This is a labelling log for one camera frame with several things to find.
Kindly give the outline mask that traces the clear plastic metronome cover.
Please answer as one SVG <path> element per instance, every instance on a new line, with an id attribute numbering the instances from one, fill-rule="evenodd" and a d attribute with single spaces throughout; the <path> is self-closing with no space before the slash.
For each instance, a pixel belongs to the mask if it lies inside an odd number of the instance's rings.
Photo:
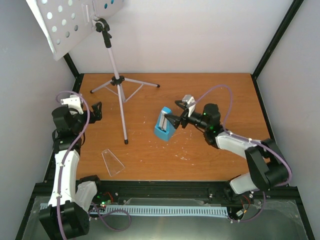
<path id="1" fill-rule="evenodd" d="M 110 177 L 116 176 L 125 169 L 124 164 L 110 149 L 103 150 L 101 155 Z"/>

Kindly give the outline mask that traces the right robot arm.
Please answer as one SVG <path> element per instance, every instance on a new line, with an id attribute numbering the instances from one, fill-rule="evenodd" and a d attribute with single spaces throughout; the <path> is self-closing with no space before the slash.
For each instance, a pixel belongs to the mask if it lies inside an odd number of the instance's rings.
<path id="1" fill-rule="evenodd" d="M 248 173 L 232 178 L 223 189 L 228 201 L 246 192 L 267 191 L 289 182 L 292 171 L 274 140 L 252 140 L 225 129 L 216 104 L 206 104 L 202 113 L 192 110 L 186 101 L 177 100 L 175 104 L 183 110 L 181 115 L 164 114 L 174 128 L 191 124 L 202 130 L 208 145 L 246 160 Z"/>

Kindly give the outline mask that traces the blue metronome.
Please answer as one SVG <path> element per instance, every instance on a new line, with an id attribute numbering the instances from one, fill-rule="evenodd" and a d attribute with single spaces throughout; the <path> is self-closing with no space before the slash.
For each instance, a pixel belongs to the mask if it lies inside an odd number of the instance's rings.
<path id="1" fill-rule="evenodd" d="M 172 110 L 164 106 L 158 116 L 157 122 L 154 127 L 154 134 L 161 140 L 168 142 L 176 132 L 174 126 L 165 117 L 166 114 L 171 114 Z"/>

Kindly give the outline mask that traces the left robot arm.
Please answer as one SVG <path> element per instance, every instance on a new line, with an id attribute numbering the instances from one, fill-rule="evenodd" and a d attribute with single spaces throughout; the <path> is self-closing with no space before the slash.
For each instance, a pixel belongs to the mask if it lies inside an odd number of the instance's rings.
<path id="1" fill-rule="evenodd" d="M 68 240 L 87 235 L 92 201 L 103 198 L 104 188 L 97 175 L 76 184 L 84 130 L 102 119 L 102 103 L 83 110 L 82 104 L 62 104 L 51 113 L 55 173 L 47 208 L 40 210 L 39 221 L 51 240 Z"/>

